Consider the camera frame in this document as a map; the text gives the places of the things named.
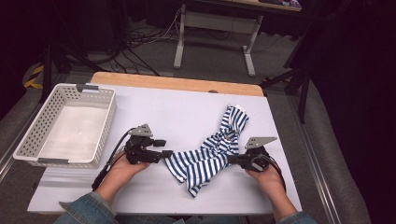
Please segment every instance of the blue and white striped fabric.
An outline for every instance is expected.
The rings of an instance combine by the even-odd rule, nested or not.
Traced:
[[[242,107],[228,106],[219,131],[206,138],[199,149],[175,152],[164,159],[178,182],[187,181],[187,191],[193,198],[209,184],[212,176],[230,165],[227,155],[239,154],[238,138],[247,121],[248,115]]]

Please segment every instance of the white table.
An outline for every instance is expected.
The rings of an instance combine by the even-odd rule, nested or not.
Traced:
[[[93,180],[105,165],[111,151],[130,128],[147,123],[153,131],[154,139],[167,141],[165,147],[153,147],[153,150],[196,149],[205,138],[219,129],[227,105],[241,105],[249,116],[246,129],[239,138],[241,153],[245,152],[244,146],[250,136],[278,138],[275,142],[266,145],[266,149],[282,169],[291,201],[297,210],[302,210],[265,97],[122,86],[107,87],[116,90],[118,105],[99,168],[96,170],[47,168],[28,211],[59,213],[63,211],[58,204],[59,201],[72,202],[90,192]],[[271,204],[260,191],[256,181],[237,165],[228,167],[214,176],[210,184],[203,187],[193,199],[186,191],[186,184],[178,184],[162,161],[151,164],[147,170],[136,175],[120,191],[113,208],[119,214],[272,213]]]

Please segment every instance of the white plastic basket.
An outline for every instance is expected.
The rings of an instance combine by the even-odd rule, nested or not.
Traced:
[[[35,166],[97,168],[116,110],[115,91],[58,84],[14,152]]]

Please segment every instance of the person's arm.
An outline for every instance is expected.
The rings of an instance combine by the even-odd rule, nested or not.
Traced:
[[[149,163],[132,165],[125,155],[120,156],[96,191],[87,193],[72,203],[60,203],[66,212],[55,223],[117,223],[111,204],[120,189],[147,167]]]
[[[281,177],[272,165],[264,172],[246,172],[257,180],[262,191],[268,195],[276,223],[316,223],[309,215],[297,212],[283,188]]]

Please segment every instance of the knotted fabric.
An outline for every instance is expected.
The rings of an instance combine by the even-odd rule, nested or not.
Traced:
[[[230,165],[227,155],[239,154],[238,138],[247,121],[248,115],[242,107],[228,106],[219,131],[207,137],[199,149],[174,152],[170,158],[164,159],[179,183],[187,181],[187,191],[193,198],[209,184],[212,176]]]

